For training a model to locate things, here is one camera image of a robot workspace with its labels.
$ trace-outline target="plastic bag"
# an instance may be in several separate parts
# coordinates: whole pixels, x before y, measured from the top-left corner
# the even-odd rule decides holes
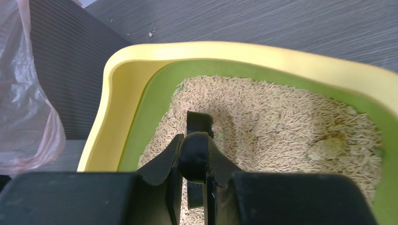
[[[53,161],[66,138],[38,82],[29,1],[1,0],[0,13],[0,174],[9,175]]]

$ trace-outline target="clump of litter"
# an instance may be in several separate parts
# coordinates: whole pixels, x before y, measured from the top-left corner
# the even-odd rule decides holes
[[[368,203],[381,179],[381,133],[366,114],[307,90],[245,78],[187,78],[138,167],[186,134],[187,110],[214,118],[214,141],[242,169],[276,173],[339,173],[351,177]],[[203,208],[188,210],[183,183],[181,225],[204,224]]]

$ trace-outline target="floor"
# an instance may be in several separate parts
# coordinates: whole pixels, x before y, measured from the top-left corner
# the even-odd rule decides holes
[[[85,9],[134,44],[257,43],[398,72],[396,0],[97,0]],[[39,170],[75,170],[84,141],[67,145]]]

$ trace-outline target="translucent plastic bag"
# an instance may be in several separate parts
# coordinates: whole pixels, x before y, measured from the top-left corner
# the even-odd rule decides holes
[[[56,159],[65,133],[36,75],[29,1],[1,0],[0,14],[0,174],[9,175]]]

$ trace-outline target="black mechanical tool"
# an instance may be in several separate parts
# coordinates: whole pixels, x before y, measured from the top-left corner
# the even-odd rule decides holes
[[[207,225],[377,224],[345,176],[242,171],[217,149],[212,123],[188,112],[188,135],[135,172],[20,175],[0,194],[0,224],[178,225],[183,177]]]

